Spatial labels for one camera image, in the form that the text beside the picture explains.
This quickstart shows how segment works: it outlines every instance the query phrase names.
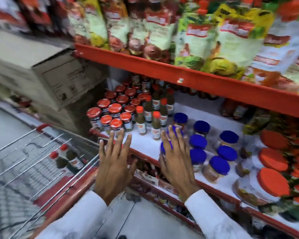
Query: orange bottle cap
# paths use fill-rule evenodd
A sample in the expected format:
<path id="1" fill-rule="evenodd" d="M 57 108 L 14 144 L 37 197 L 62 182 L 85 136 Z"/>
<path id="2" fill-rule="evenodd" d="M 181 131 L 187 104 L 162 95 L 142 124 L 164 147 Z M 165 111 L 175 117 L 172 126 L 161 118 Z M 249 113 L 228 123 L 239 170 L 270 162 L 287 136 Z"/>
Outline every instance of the orange bottle cap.
<path id="1" fill-rule="evenodd" d="M 110 113 L 119 113 L 122 110 L 122 105 L 118 103 L 113 103 L 109 106 Z"/>
<path id="2" fill-rule="evenodd" d="M 120 128 L 120 127 L 122 127 L 122 125 L 123 125 L 122 120 L 117 119 L 117 118 L 113 119 L 110 123 L 111 128 L 114 128 L 114 129 L 115 128 Z"/>
<path id="3" fill-rule="evenodd" d="M 295 178 L 299 178 L 299 170 L 298 169 L 294 169 L 291 174 L 291 176 L 295 177 Z"/>
<path id="4" fill-rule="evenodd" d="M 146 100 L 147 102 L 151 101 L 151 100 L 152 100 L 152 96 L 150 96 L 150 95 L 146 95 L 145 100 Z"/>
<path id="5" fill-rule="evenodd" d="M 51 159 L 56 159 L 59 156 L 58 152 L 53 151 L 52 153 L 50 153 L 50 158 Z"/>
<path id="6" fill-rule="evenodd" d="M 167 105 L 167 99 L 166 98 L 162 98 L 160 99 L 160 102 L 163 106 L 166 106 Z"/>
<path id="7" fill-rule="evenodd" d="M 129 98 L 127 95 L 119 95 L 116 98 L 116 102 L 119 104 L 126 104 L 126 103 L 128 103 L 128 101 L 129 101 Z"/>
<path id="8" fill-rule="evenodd" d="M 122 93 L 124 92 L 126 89 L 126 86 L 125 85 L 118 85 L 116 88 L 115 88 L 115 91 L 118 92 L 118 93 Z"/>
<path id="9" fill-rule="evenodd" d="M 122 121 L 128 122 L 132 119 L 132 115 L 129 112 L 123 112 L 122 114 L 120 114 L 120 118 Z"/>
<path id="10" fill-rule="evenodd" d="M 127 105 L 126 107 L 124 107 L 124 111 L 133 113 L 136 111 L 136 107 L 133 105 Z"/>
<path id="11" fill-rule="evenodd" d="M 155 91 L 159 91 L 159 85 L 158 85 L 158 84 L 152 84 L 152 88 L 153 88 Z"/>
<path id="12" fill-rule="evenodd" d="M 107 125 L 107 124 L 110 124 L 111 120 L 112 120 L 111 115 L 104 115 L 101 117 L 100 121 L 103 125 Z"/>
<path id="13" fill-rule="evenodd" d="M 257 179 L 260 186 L 272 196 L 281 197 L 290 194 L 287 179 L 276 170 L 262 168 L 257 174 Z"/>
<path id="14" fill-rule="evenodd" d="M 260 139 L 268 148 L 283 150 L 288 147 L 288 140 L 280 133 L 263 130 Z"/>
<path id="15" fill-rule="evenodd" d="M 137 107 L 136 107 L 136 112 L 137 112 L 137 113 L 143 113 L 143 112 L 144 112 L 144 107 L 142 107 L 142 106 L 137 106 Z"/>
<path id="16" fill-rule="evenodd" d="M 99 117 L 101 115 L 102 111 L 100 108 L 98 107 L 92 107 L 90 109 L 88 109 L 88 111 L 86 112 L 86 115 L 88 116 L 88 118 L 95 118 L 95 117 Z"/>
<path id="17" fill-rule="evenodd" d="M 160 112 L 153 112 L 153 117 L 160 119 L 161 113 Z"/>
<path id="18" fill-rule="evenodd" d="M 63 144 L 61 147 L 60 147 L 60 150 L 61 151 L 65 151 L 65 150 L 68 150 L 68 145 L 67 144 Z"/>
<path id="19" fill-rule="evenodd" d="M 288 169 L 288 162 L 283 157 L 282 153 L 271 148 L 263 148 L 258 153 L 261 163 L 269 169 L 274 169 L 282 172 Z"/>
<path id="20" fill-rule="evenodd" d="M 299 169 L 299 162 L 295 162 L 292 166 L 296 169 Z"/>
<path id="21" fill-rule="evenodd" d="M 141 101 L 139 100 L 139 98 L 134 98 L 131 100 L 131 105 L 133 106 L 138 106 L 140 105 Z"/>
<path id="22" fill-rule="evenodd" d="M 167 94 L 172 95 L 172 94 L 174 94 L 175 91 L 172 88 L 167 88 L 166 92 L 167 92 Z"/>
<path id="23" fill-rule="evenodd" d="M 98 101 L 99 108 L 108 108 L 110 104 L 111 101 L 109 99 L 101 99 Z"/>

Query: white shirt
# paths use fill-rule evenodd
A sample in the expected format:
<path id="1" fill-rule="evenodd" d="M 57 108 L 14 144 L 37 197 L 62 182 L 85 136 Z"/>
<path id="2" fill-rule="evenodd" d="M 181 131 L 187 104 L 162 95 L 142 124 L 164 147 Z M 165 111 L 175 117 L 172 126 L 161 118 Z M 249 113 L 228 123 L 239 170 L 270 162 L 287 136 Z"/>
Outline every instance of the white shirt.
<path id="1" fill-rule="evenodd" d="M 208 196 L 204 190 L 192 194 L 185 206 L 207 239 L 252 239 L 251 236 Z M 106 212 L 105 202 L 89 191 L 62 218 L 51 223 L 36 239 L 88 239 Z"/>

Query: shopping cart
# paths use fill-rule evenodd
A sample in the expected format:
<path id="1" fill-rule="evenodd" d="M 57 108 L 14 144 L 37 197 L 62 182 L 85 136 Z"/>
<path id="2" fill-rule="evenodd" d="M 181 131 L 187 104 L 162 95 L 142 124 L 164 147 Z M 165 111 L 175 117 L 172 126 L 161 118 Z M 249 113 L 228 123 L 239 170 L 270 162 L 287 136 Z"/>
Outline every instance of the shopping cart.
<path id="1" fill-rule="evenodd" d="M 65 143 L 85 163 L 73 176 L 58 169 L 49 157 Z M 0 239 L 33 238 L 62 217 L 92 187 L 98 153 L 98 143 L 47 124 L 1 148 Z M 118 197 L 109 212 L 123 197 Z"/>

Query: bottle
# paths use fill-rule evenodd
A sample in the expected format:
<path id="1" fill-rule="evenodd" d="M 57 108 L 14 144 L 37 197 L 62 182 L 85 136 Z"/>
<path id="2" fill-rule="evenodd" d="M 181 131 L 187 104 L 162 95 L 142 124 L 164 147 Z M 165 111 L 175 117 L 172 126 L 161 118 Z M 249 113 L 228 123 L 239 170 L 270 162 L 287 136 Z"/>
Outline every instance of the bottle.
<path id="1" fill-rule="evenodd" d="M 153 109 L 155 111 L 159 110 L 159 85 L 158 84 L 152 84 L 152 88 L 154 89 L 153 93 Z"/>
<path id="2" fill-rule="evenodd" d="M 65 176 L 73 176 L 78 172 L 75 168 L 70 166 L 67 159 L 59 156 L 56 151 L 50 154 L 50 158 L 55 160 L 56 167 L 62 170 Z"/>
<path id="3" fill-rule="evenodd" d="M 167 99 L 168 116 L 172 117 L 174 115 L 174 105 L 175 105 L 174 90 L 172 88 L 166 89 L 165 98 Z"/>
<path id="4" fill-rule="evenodd" d="M 144 107 L 137 106 L 136 107 L 137 117 L 136 117 L 136 125 L 140 135 L 146 134 L 146 124 L 144 117 Z"/>
<path id="5" fill-rule="evenodd" d="M 153 112 L 153 122 L 152 122 L 152 135 L 154 140 L 161 139 L 161 114 L 158 111 Z"/>
<path id="6" fill-rule="evenodd" d="M 144 111 L 145 111 L 145 119 L 146 123 L 152 123 L 152 97 L 150 95 L 146 95 L 145 97 L 146 103 L 144 105 Z"/>
<path id="7" fill-rule="evenodd" d="M 167 105 L 167 99 L 166 98 L 160 99 L 159 112 L 161 113 L 161 127 L 166 127 L 167 125 L 168 111 L 166 105 Z"/>
<path id="8" fill-rule="evenodd" d="M 72 167 L 74 167 L 78 170 L 80 170 L 84 167 L 84 164 L 79 159 L 79 156 L 77 155 L 77 153 L 74 152 L 72 149 L 70 149 L 67 144 L 63 144 L 59 148 L 59 151 L 60 151 L 59 155 L 63 158 L 66 158 Z"/>

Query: jar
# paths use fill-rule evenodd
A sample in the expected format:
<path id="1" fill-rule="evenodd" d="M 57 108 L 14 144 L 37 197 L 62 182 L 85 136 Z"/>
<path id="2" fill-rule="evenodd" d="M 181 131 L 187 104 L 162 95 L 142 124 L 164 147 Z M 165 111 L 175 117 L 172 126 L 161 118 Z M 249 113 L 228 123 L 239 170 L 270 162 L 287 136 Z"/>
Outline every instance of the jar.
<path id="1" fill-rule="evenodd" d="M 199 148 L 194 148 L 189 151 L 189 154 L 194 172 L 200 172 L 207 158 L 206 152 Z"/>
<path id="2" fill-rule="evenodd" d="M 159 200 L 159 202 L 161 202 L 162 204 L 167 203 L 167 199 L 166 199 L 164 196 L 162 196 L 162 195 L 159 195 L 159 196 L 158 196 L 158 200 Z"/>
<path id="3" fill-rule="evenodd" d="M 103 114 L 109 114 L 108 107 L 111 104 L 109 99 L 101 99 L 98 101 L 98 107 L 101 108 Z"/>
<path id="4" fill-rule="evenodd" d="M 174 131 L 175 136 L 177 137 L 176 127 L 175 127 L 175 126 L 172 126 L 172 129 L 173 129 L 173 131 Z M 168 130 L 168 129 L 167 129 L 167 138 L 168 138 L 168 140 L 171 140 L 171 137 L 169 136 L 169 130 Z"/>
<path id="5" fill-rule="evenodd" d="M 203 137 L 206 137 L 206 135 L 210 131 L 210 125 L 205 121 L 196 121 L 193 129 L 194 129 L 194 134 L 198 134 Z"/>
<path id="6" fill-rule="evenodd" d="M 128 105 L 128 102 L 129 102 L 129 98 L 128 96 L 126 95 L 119 95 L 117 98 L 116 98 L 116 101 L 118 104 L 120 104 L 122 107 L 125 107 Z"/>
<path id="7" fill-rule="evenodd" d="M 119 118 L 122 111 L 121 104 L 114 103 L 109 106 L 109 112 L 111 116 L 114 118 Z"/>
<path id="8" fill-rule="evenodd" d="M 203 91 L 198 92 L 198 97 L 201 99 L 206 99 L 207 98 L 207 93 Z"/>
<path id="9" fill-rule="evenodd" d="M 217 96 L 217 95 L 207 93 L 207 99 L 210 101 L 215 101 L 218 98 L 219 98 L 219 96 Z"/>
<path id="10" fill-rule="evenodd" d="M 197 90 L 196 90 L 196 89 L 189 88 L 189 92 L 188 92 L 188 94 L 189 94 L 190 96 L 195 96 L 195 95 L 197 94 Z"/>
<path id="11" fill-rule="evenodd" d="M 217 155 L 226 160 L 229 164 L 234 163 L 238 158 L 236 150 L 229 146 L 220 146 L 217 149 Z"/>
<path id="12" fill-rule="evenodd" d="M 124 107 L 125 112 L 129 112 L 132 115 L 132 123 L 135 124 L 136 107 L 133 105 L 127 105 Z"/>
<path id="13" fill-rule="evenodd" d="M 105 92 L 104 98 L 109 99 L 111 103 L 116 103 L 117 93 L 111 90 Z"/>
<path id="14" fill-rule="evenodd" d="M 128 78 L 127 80 L 124 80 L 122 82 L 122 85 L 125 85 L 126 88 L 131 88 L 132 87 L 132 80 Z"/>
<path id="15" fill-rule="evenodd" d="M 223 131 L 215 144 L 215 149 L 219 148 L 219 146 L 225 145 L 234 147 L 238 142 L 239 136 L 232 131 Z"/>
<path id="16" fill-rule="evenodd" d="M 260 170 L 264 167 L 283 172 L 288 169 L 288 161 L 279 151 L 271 148 L 262 148 L 258 154 L 240 162 L 236 166 L 236 172 L 240 177 L 243 177 L 254 169 Z"/>
<path id="17" fill-rule="evenodd" d="M 124 95 L 125 89 L 126 89 L 125 85 L 118 85 L 117 87 L 115 87 L 115 92 L 118 95 Z"/>
<path id="18" fill-rule="evenodd" d="M 207 146 L 207 140 L 203 136 L 194 134 L 189 137 L 189 145 L 191 148 L 199 148 L 204 150 Z"/>
<path id="19" fill-rule="evenodd" d="M 124 123 L 125 130 L 130 132 L 133 130 L 132 115 L 129 112 L 123 112 L 120 114 L 120 119 Z"/>
<path id="20" fill-rule="evenodd" d="M 229 173 L 229 163 L 219 156 L 213 156 L 209 164 L 203 168 L 204 177 L 211 183 L 216 183 L 218 178 Z"/>
<path id="21" fill-rule="evenodd" d="M 115 137 L 118 138 L 120 134 L 120 130 L 122 128 L 123 122 L 120 119 L 113 119 L 110 123 L 111 129 L 115 132 Z"/>
<path id="22" fill-rule="evenodd" d="M 86 115 L 90 119 L 92 128 L 102 130 L 103 126 L 101 123 L 101 114 L 102 114 L 102 111 L 98 107 L 92 107 L 92 108 L 88 109 L 88 111 L 86 112 Z"/>
<path id="23" fill-rule="evenodd" d="M 280 151 L 288 148 L 288 139 L 278 132 L 263 130 L 260 134 L 260 139 L 268 148 Z"/>
<path id="24" fill-rule="evenodd" d="M 175 115 L 174 115 L 173 125 L 175 127 L 180 127 L 182 130 L 184 130 L 184 128 L 187 124 L 187 121 L 188 121 L 188 116 L 184 113 L 178 112 L 178 113 L 175 113 Z"/>
<path id="25" fill-rule="evenodd" d="M 137 98 L 141 101 L 141 105 L 142 106 L 145 106 L 145 103 L 146 103 L 146 97 L 147 97 L 148 95 L 147 94 L 144 94 L 144 93 L 142 93 L 142 94 L 139 94 L 138 96 L 137 96 Z"/>
<path id="26" fill-rule="evenodd" d="M 172 202 L 172 201 L 168 201 L 168 207 L 171 208 L 172 210 L 175 209 L 177 206 L 177 203 Z"/>
<path id="27" fill-rule="evenodd" d="M 132 88 L 134 88 L 136 90 L 137 94 L 141 94 L 142 93 L 142 89 L 141 89 L 141 84 L 140 83 L 133 84 Z"/>
<path id="28" fill-rule="evenodd" d="M 278 202 L 290 191 L 287 180 L 278 171 L 262 168 L 239 178 L 234 183 L 234 193 L 248 205 L 260 206 Z"/>
<path id="29" fill-rule="evenodd" d="M 125 94 L 128 96 L 130 100 L 136 97 L 136 90 L 134 88 L 127 88 L 125 90 Z"/>
<path id="30" fill-rule="evenodd" d="M 131 73 L 132 85 L 140 83 L 140 75 L 137 73 Z"/>
<path id="31" fill-rule="evenodd" d="M 145 89 L 150 89 L 150 78 L 147 76 L 142 76 L 141 86 L 143 92 Z"/>
<path id="32" fill-rule="evenodd" d="M 111 123 L 112 119 L 113 118 L 111 117 L 111 115 L 104 115 L 101 117 L 101 123 L 102 123 L 103 128 L 107 134 L 110 134 L 110 131 L 111 131 L 110 123 Z"/>
<path id="33" fill-rule="evenodd" d="M 161 142 L 161 155 L 163 155 L 164 159 L 166 158 L 166 155 L 165 155 L 165 148 L 164 148 L 164 145 L 163 145 L 163 142 Z"/>
<path id="34" fill-rule="evenodd" d="M 189 88 L 186 86 L 181 86 L 179 90 L 180 90 L 180 92 L 182 92 L 184 94 L 189 92 Z"/>

